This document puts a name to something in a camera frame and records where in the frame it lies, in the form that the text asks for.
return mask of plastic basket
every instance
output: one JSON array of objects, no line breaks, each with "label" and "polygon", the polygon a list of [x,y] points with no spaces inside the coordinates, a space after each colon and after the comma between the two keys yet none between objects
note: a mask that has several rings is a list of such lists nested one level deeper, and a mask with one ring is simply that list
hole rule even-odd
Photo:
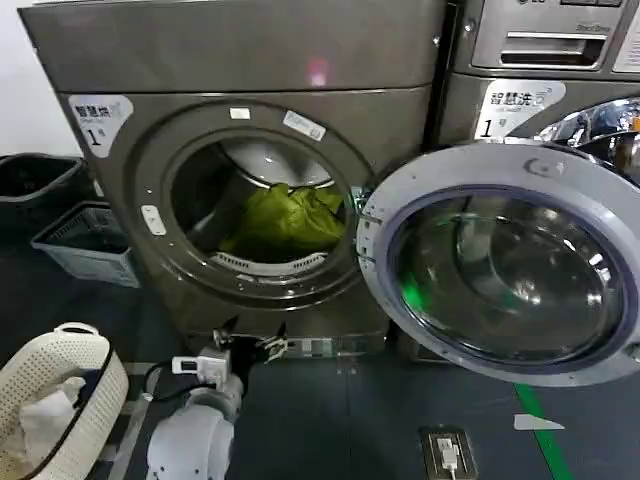
[{"label": "plastic basket", "polygon": [[47,252],[74,277],[140,285],[127,237],[106,203],[82,202],[38,234],[31,246]]},{"label": "plastic basket", "polygon": [[81,158],[27,153],[0,159],[2,238],[28,241],[90,191]]},{"label": "plastic basket", "polygon": [[78,408],[49,456],[32,472],[0,450],[2,480],[82,480],[98,459],[127,397],[129,381],[118,355],[98,331],[66,323],[27,343],[0,371],[0,445],[18,423],[20,406],[43,387],[78,369],[99,369],[91,397]]}]

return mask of gray plastic basket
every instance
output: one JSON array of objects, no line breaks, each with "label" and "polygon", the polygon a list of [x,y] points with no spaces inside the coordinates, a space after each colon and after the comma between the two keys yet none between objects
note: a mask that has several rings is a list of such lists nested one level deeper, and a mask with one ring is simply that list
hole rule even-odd
[{"label": "gray plastic basket", "polygon": [[31,246],[46,252],[74,277],[140,286],[127,237],[108,204],[76,205],[38,234]]}]

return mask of white laundry basket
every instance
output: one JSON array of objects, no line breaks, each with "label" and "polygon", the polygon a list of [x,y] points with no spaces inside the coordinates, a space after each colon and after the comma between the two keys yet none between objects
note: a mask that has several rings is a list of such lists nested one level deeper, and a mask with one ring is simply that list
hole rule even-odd
[{"label": "white laundry basket", "polygon": [[21,405],[43,387],[82,370],[100,370],[91,397],[78,408],[49,456],[25,476],[0,450],[1,480],[83,480],[98,459],[127,397],[127,374],[109,341],[82,323],[65,323],[27,343],[0,371],[0,445],[15,430]]}]

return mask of washing machine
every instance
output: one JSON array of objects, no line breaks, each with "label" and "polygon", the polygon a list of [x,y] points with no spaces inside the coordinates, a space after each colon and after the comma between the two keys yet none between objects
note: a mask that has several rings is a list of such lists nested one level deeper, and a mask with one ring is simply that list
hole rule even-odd
[{"label": "washing machine", "polygon": [[640,127],[638,3],[456,2],[433,145],[505,136],[628,143],[624,133]]},{"label": "washing machine", "polygon": [[[285,324],[290,352],[331,356],[384,343],[389,320],[362,281],[356,226],[371,187],[421,149],[444,10],[105,0],[20,15],[180,331],[268,336]],[[250,200],[283,184],[285,203],[329,197],[329,217],[292,213],[323,239],[264,241],[268,208],[239,226]]]},{"label": "washing machine", "polygon": [[359,243],[411,359],[546,386],[637,370],[638,4],[449,2],[436,152],[388,180],[419,192],[374,193],[400,213]]}]

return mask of green light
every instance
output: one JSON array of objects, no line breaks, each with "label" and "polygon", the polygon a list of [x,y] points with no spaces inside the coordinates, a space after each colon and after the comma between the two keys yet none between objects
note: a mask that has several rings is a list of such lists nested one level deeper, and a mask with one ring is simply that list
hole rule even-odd
[{"label": "green light", "polygon": [[431,299],[428,295],[423,294],[418,285],[418,281],[412,272],[406,272],[402,284],[402,298],[413,310],[426,312],[429,309]]}]

